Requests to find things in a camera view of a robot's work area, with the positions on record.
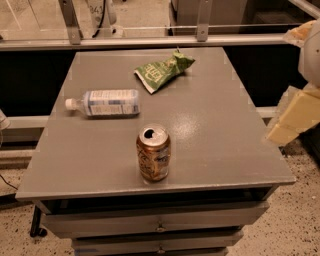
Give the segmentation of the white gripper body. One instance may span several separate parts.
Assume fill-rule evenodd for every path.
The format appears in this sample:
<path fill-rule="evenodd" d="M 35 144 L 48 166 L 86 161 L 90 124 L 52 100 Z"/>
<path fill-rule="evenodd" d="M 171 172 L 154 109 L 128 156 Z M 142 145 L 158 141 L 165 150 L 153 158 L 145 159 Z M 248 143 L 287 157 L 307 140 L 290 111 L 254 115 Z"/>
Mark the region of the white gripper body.
<path fill-rule="evenodd" d="M 320 20 L 317 20 L 300 50 L 298 70 L 306 81 L 320 88 Z"/>

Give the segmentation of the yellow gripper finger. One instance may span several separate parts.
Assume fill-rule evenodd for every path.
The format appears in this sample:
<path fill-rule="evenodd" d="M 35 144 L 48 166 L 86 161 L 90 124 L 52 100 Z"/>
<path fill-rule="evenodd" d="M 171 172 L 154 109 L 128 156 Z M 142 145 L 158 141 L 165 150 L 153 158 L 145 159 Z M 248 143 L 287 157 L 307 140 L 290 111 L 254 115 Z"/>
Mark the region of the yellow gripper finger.
<path fill-rule="evenodd" d="M 288 30 L 284 36 L 283 40 L 289 44 L 301 48 L 304 45 L 305 40 L 311 31 L 312 26 L 315 24 L 315 20 L 308 21 L 298 27 Z"/>
<path fill-rule="evenodd" d="M 319 123 L 320 89 L 314 85 L 306 85 L 303 89 L 289 86 L 267 125 L 265 138 L 278 146 L 285 146 Z"/>

